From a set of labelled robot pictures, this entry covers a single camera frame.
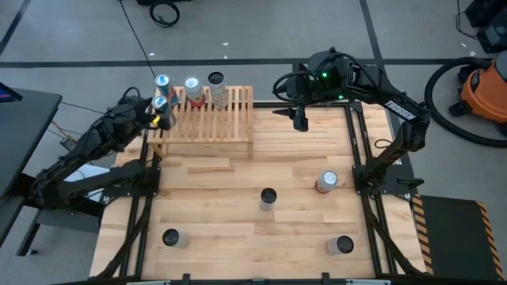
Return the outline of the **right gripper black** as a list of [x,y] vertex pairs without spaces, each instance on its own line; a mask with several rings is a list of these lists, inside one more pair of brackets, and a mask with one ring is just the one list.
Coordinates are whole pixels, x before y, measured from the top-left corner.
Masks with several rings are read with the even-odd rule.
[[293,118],[293,127],[300,132],[308,131],[308,119],[304,106],[316,105],[314,95],[314,76],[311,73],[290,73],[284,83],[285,100],[294,105],[297,109],[283,108],[273,110],[273,114]]

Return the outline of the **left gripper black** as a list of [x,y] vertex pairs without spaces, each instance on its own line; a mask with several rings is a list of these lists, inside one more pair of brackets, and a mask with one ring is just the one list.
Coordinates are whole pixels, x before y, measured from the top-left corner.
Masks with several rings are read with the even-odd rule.
[[131,129],[150,128],[152,124],[162,129],[163,131],[170,131],[177,122],[173,113],[156,113],[155,116],[151,115],[147,109],[151,106],[152,98],[137,98],[129,97],[128,103],[133,107],[133,114],[135,118],[130,123]]

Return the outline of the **blue silver Red Bull can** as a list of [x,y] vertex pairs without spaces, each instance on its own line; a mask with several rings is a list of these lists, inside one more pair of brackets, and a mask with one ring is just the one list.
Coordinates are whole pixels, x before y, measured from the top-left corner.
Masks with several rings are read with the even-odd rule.
[[151,105],[154,109],[154,116],[156,113],[173,113],[170,102],[163,96],[156,96]]
[[179,97],[173,87],[173,83],[171,82],[171,78],[167,74],[160,74],[154,80],[155,85],[160,92],[160,95],[165,97],[168,102],[170,102],[171,106],[176,106],[179,104]]

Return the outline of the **pink white Spindrift can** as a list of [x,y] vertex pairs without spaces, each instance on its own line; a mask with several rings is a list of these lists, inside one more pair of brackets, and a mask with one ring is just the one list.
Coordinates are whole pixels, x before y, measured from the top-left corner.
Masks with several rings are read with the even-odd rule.
[[193,107],[200,107],[206,103],[206,96],[201,81],[196,76],[188,76],[184,80],[184,90],[187,101]]
[[338,178],[334,171],[327,170],[321,173],[314,183],[314,188],[322,194],[331,192],[337,187]]

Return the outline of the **white Celsius can black lid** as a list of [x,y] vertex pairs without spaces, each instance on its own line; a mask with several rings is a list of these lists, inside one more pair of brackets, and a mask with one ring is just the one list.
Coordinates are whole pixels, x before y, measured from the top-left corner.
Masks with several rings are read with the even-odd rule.
[[352,238],[342,235],[326,241],[325,249],[330,255],[349,254],[354,250],[354,243]]
[[162,235],[162,242],[168,247],[185,249],[189,246],[190,237],[185,232],[170,228]]
[[214,107],[225,109],[228,105],[228,95],[223,74],[218,71],[211,72],[208,75],[208,82]]
[[277,194],[273,188],[265,188],[261,192],[260,196],[260,209],[263,211],[271,211],[274,208]]

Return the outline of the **wooden slatted shelf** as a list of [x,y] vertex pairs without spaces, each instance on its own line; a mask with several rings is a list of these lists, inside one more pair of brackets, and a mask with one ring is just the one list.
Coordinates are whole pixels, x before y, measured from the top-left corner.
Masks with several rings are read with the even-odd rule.
[[172,145],[190,144],[242,144],[248,158],[254,153],[254,102],[253,88],[249,85],[230,85],[227,107],[216,109],[212,93],[204,87],[205,104],[193,107],[186,99],[181,86],[175,88],[179,104],[172,107],[177,123],[170,131],[150,131],[147,143],[161,158],[166,157]]

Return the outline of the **white paper sheet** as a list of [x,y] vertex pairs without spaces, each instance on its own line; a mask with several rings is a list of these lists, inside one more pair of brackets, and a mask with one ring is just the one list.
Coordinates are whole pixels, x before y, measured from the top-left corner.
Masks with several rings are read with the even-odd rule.
[[[86,165],[81,166],[76,171],[74,171],[71,175],[69,175],[64,180],[66,182],[79,181],[81,179],[85,179],[85,178],[93,177],[93,176],[96,176],[99,174],[107,173],[108,171],[109,170],[106,168],[86,164]],[[103,188],[93,190],[92,192],[89,192],[86,195],[86,197],[89,200],[93,200],[95,202],[101,202],[103,200],[103,194],[102,194],[103,191],[104,191]]]

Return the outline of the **black equipment box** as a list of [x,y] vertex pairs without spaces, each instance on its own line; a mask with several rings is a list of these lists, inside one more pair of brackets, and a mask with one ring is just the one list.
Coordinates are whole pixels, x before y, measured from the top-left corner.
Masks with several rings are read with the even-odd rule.
[[151,6],[152,4],[160,1],[175,3],[175,2],[190,2],[192,0],[136,0],[136,2],[140,6]]

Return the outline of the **black desk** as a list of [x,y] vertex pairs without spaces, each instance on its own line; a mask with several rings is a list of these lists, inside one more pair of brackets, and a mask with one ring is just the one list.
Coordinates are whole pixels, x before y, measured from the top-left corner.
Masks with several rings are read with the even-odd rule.
[[[28,89],[13,89],[23,96],[22,101],[0,103],[0,247],[13,228],[21,209],[28,201],[30,176],[24,175],[29,159],[50,122],[62,96]],[[19,253],[25,255],[41,225],[97,233],[101,205],[87,199],[84,209],[75,210],[74,217],[65,211],[39,211],[24,237]]]

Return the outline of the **dark tablet screen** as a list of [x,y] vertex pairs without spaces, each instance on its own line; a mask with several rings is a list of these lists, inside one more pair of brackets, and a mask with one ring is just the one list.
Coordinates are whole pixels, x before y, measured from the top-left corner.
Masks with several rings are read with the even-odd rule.
[[0,82],[0,103],[22,101],[23,96]]

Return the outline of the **orange vacuum cleaner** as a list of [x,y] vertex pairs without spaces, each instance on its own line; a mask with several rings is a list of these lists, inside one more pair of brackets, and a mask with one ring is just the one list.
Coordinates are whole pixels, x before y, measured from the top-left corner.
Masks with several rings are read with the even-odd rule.
[[463,57],[458,79],[463,84],[460,101],[449,108],[453,116],[473,113],[497,124],[507,136],[507,50],[493,60]]

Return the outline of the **black mat hazard stripes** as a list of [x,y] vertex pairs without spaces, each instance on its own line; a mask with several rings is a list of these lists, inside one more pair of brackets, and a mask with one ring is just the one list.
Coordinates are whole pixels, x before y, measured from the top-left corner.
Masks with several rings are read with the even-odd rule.
[[429,274],[440,278],[505,280],[484,203],[415,195],[412,208]]

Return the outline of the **black equipment case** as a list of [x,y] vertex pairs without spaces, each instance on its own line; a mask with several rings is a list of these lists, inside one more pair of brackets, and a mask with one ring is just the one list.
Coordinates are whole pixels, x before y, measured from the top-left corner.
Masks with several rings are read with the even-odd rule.
[[507,50],[507,24],[490,24],[481,28],[478,41],[485,53],[493,54]]
[[472,27],[479,28],[489,24],[505,8],[507,0],[473,0],[465,15]]

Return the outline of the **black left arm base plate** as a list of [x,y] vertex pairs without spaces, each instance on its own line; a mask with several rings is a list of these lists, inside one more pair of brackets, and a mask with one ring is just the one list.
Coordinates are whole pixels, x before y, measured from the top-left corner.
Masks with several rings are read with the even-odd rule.
[[145,167],[130,180],[116,182],[104,188],[107,197],[153,197],[158,194],[161,169]]

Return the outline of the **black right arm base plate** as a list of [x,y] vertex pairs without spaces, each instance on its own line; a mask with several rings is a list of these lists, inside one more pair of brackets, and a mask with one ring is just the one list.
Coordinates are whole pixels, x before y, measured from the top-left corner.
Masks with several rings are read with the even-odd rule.
[[407,165],[390,165],[385,177],[379,183],[366,181],[364,165],[354,165],[352,171],[356,192],[359,195],[377,192],[381,195],[414,195],[417,187],[425,182],[421,178],[416,178],[413,170]]

